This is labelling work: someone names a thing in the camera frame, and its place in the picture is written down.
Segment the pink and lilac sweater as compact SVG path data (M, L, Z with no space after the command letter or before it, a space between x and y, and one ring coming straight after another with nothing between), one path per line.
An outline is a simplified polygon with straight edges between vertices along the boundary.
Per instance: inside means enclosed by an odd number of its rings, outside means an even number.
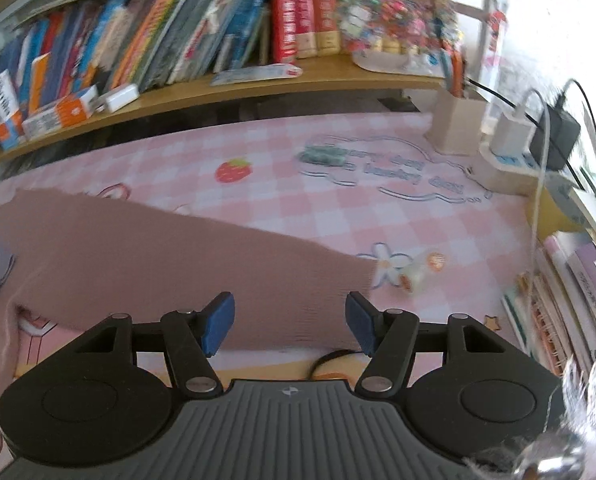
M230 292L230 349L349 347L346 296L368 292L375 275L370 260L308 240L55 190L0 204L0 246L15 258L0 286L0 395L18 361L20 310L82 331L116 312L155 322Z

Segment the white charger plug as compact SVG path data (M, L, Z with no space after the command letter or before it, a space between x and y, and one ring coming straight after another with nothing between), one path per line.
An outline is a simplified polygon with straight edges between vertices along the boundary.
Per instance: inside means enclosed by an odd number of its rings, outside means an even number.
M490 150L500 157L520 157L527 151L536 127L515 114L502 112L490 142Z

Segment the beige pen holder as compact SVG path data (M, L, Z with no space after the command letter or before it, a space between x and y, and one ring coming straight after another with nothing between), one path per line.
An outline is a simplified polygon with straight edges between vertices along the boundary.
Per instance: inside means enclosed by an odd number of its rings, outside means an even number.
M486 108L486 99L473 89L458 98L440 88L425 138L439 154L472 156L478 151Z

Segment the wooden curved bookshelf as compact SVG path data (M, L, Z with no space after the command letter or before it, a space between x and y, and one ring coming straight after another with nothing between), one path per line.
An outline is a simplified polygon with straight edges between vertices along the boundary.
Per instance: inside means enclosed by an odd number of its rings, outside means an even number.
M33 6L52 1L54 0L0 0L0 32L4 32L8 26L15 25ZM181 82L171 87L149 91L114 114L95 114L85 122L32 139L10 151L4 152L0 149L0 163L83 133L195 105L277 93L405 88L435 90L440 86L438 77L368 72L356 66L347 55L307 58L298 65L302 68L302 75L297 78L215 86L212 77L207 75L191 82Z

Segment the white power strip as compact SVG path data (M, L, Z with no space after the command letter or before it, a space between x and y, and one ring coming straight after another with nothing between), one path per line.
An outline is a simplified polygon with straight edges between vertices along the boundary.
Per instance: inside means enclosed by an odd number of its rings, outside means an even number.
M481 142L468 166L470 177L492 193L528 197L536 192L539 167L529 153L499 156Z

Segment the colourful sticker bag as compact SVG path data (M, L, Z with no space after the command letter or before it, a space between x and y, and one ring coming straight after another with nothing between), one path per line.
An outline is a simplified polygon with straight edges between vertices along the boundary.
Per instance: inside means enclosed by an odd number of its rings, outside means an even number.
M461 40L450 0L337 0L336 18L345 53L390 54L412 75L440 76Z

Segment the orange white flat box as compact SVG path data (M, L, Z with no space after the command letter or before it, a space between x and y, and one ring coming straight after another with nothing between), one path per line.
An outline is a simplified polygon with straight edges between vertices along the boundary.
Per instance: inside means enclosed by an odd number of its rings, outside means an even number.
M45 105L22 122L28 139L79 125L89 119L98 100L97 86L81 89Z

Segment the black power adapter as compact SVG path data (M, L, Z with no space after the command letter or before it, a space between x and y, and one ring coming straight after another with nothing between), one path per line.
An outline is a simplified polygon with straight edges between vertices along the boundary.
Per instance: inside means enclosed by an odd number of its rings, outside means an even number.
M565 167L571 151L579 139L581 128L575 118L561 108L548 105L548 116L550 116L551 133L546 168L558 171ZM534 130L533 138L529 144L530 154L536 162L541 160L544 141L542 119L541 116L540 125Z

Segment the red thick dictionary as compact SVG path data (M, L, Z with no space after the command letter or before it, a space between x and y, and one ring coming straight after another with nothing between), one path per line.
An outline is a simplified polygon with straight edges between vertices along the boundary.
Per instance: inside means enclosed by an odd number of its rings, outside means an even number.
M274 63L295 61L296 0L271 0L272 60Z

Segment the pink checkered table mat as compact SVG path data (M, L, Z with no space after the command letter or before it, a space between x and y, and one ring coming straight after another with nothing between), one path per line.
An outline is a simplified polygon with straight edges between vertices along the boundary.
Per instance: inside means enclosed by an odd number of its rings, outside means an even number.
M0 183L56 188L312 240L375 266L371 298L425 322L465 312L516 340L504 290L526 269L526 200L469 179L437 154L425 114L304 116L239 122L118 144ZM424 252L447 257L416 294L399 271Z

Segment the small white box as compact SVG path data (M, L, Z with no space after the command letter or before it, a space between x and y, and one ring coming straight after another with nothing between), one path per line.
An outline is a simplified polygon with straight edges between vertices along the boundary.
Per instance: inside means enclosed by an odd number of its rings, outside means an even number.
M100 105L104 112L115 113L128 106L140 97L136 84L122 84L100 97Z

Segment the white blue orange box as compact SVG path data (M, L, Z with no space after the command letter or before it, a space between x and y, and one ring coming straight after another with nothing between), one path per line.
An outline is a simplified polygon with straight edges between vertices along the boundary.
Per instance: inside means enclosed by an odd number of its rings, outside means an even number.
M0 73L0 145L4 151L16 148L25 135L22 114L10 72Z

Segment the stack of notebooks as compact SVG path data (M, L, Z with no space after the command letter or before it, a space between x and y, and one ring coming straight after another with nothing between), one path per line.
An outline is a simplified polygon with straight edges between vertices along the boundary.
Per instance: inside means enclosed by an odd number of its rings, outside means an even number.
M581 180L545 178L534 271L502 297L522 351L556 375L569 360L585 373L596 360L596 174Z

